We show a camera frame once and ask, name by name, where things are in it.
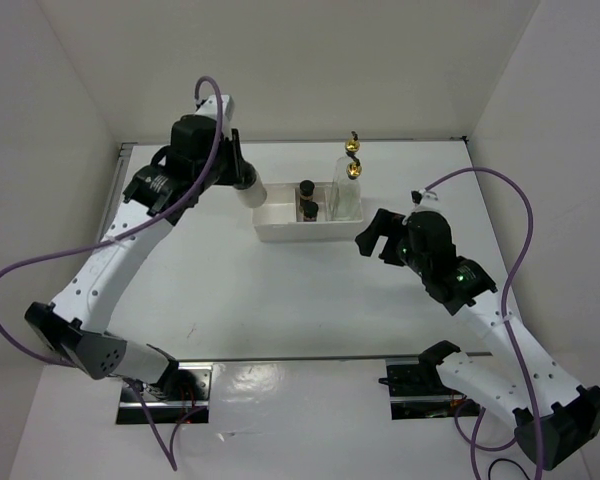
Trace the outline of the white powder jar black lid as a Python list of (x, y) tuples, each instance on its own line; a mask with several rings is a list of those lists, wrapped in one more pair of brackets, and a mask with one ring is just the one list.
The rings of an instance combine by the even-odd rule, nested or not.
[(267, 200), (267, 190), (257, 172), (247, 178), (247, 182), (234, 186), (240, 202), (249, 209), (261, 207)]

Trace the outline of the glass oil bottle gold spout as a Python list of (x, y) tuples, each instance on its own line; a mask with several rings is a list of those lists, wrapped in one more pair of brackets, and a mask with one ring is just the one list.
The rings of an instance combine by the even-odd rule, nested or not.
[(334, 217), (337, 220), (355, 220), (360, 213), (360, 176), (362, 167), (359, 161), (343, 159), (343, 167), (337, 182), (337, 201)]

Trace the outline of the spice jar black lid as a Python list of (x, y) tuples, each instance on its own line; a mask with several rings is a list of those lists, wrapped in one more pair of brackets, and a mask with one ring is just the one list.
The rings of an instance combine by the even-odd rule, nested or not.
[(314, 201), (303, 201), (301, 204), (301, 213), (304, 222), (316, 222), (319, 205)]
[(315, 184), (311, 180), (303, 180), (299, 184), (299, 196), (302, 202), (310, 202), (313, 200)]

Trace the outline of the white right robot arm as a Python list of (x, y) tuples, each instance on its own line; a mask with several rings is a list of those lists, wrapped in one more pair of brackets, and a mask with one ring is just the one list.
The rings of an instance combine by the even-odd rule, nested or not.
[(457, 345), (440, 341), (419, 356), (423, 389), (465, 394), (508, 425), (520, 449), (546, 471), (597, 436), (600, 387), (587, 387), (564, 370), (521, 320), (500, 306), (494, 280), (479, 263), (457, 254), (439, 212), (405, 216), (380, 209), (355, 238), (360, 254), (370, 256), (380, 238), (386, 240), (380, 260), (410, 268), (426, 293), (482, 340), (504, 369), (495, 373)]

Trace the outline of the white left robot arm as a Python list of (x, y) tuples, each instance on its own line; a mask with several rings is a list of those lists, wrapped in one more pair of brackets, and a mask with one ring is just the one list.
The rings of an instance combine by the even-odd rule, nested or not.
[(50, 303), (34, 302), (25, 319), (53, 350), (94, 380), (109, 376), (143, 383), (156, 399), (173, 396), (185, 381), (178, 361), (151, 345), (109, 332), (116, 305), (151, 251), (214, 185), (232, 187), (248, 208), (267, 193), (241, 152), (226, 115), (185, 115), (169, 144), (138, 170), (123, 191), (103, 247)]

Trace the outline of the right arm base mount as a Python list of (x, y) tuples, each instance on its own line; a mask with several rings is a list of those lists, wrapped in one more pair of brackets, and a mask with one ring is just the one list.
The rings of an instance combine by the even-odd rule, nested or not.
[(416, 357), (389, 359), (378, 383), (387, 388), (393, 420), (476, 417), (479, 407), (441, 383), (436, 367), (460, 348), (441, 341)]

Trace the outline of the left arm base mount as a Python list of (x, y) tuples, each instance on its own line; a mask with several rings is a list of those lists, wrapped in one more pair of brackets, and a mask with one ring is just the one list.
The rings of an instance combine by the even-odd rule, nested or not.
[(122, 384), (115, 423), (117, 425), (147, 425), (142, 399), (155, 424), (206, 424), (209, 421), (209, 400), (213, 379), (211, 363), (181, 362), (184, 383), (175, 387), (168, 397), (146, 383), (134, 381), (136, 391)]

